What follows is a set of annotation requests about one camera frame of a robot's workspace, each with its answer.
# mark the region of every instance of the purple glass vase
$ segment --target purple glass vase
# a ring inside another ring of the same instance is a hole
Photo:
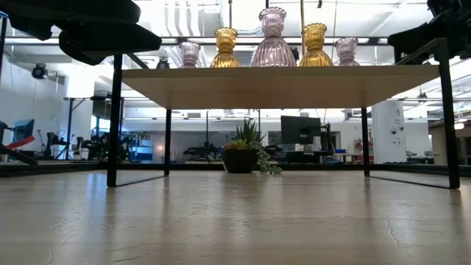
[[[357,38],[342,38],[335,42],[334,46],[337,49],[337,55],[340,59],[339,66],[360,66],[360,64],[355,61],[357,44]]]
[[[265,39],[255,52],[252,67],[296,66],[293,53],[281,37],[286,18],[285,10],[269,7],[262,10],[258,18],[262,22]]]
[[[194,42],[183,42],[179,45],[182,53],[183,65],[180,68],[196,68],[201,47]]]

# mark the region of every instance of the succulent plant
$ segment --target succulent plant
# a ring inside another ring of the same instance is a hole
[[[237,126],[237,136],[235,141],[231,141],[224,145],[224,150],[257,150],[258,163],[260,164],[260,172],[263,174],[281,174],[281,168],[273,166],[269,163],[270,155],[265,152],[261,141],[265,138],[259,136],[259,132],[255,126],[255,122],[244,120],[244,125],[239,128]]]

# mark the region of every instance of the black plant pot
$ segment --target black plant pot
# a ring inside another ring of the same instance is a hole
[[[226,150],[222,161],[229,173],[250,173],[257,166],[257,150]]]

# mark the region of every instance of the wooden tabletop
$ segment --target wooden tabletop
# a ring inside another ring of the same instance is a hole
[[[438,66],[193,68],[123,71],[167,109],[369,107],[439,76]]]

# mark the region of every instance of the vase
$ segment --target vase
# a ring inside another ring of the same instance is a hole
[[[257,166],[257,150],[225,150],[222,163],[229,173],[250,173]]]
[[[337,49],[337,55],[340,59],[339,66],[360,66],[360,64],[355,61],[357,44],[357,38],[342,38],[335,42],[334,46]]]
[[[262,22],[265,39],[255,52],[252,67],[296,66],[293,53],[281,37],[286,11],[279,7],[269,7],[262,10],[258,18]]]
[[[333,66],[329,55],[322,51],[326,31],[327,27],[321,23],[304,27],[302,35],[308,52],[302,57],[300,66]]]
[[[201,47],[194,42],[182,42],[179,45],[182,53],[183,65],[180,68],[196,68]]]
[[[211,68],[241,67],[241,64],[234,56],[236,47],[237,30],[231,28],[220,28],[214,32],[216,36],[216,46],[218,54],[211,63]]]

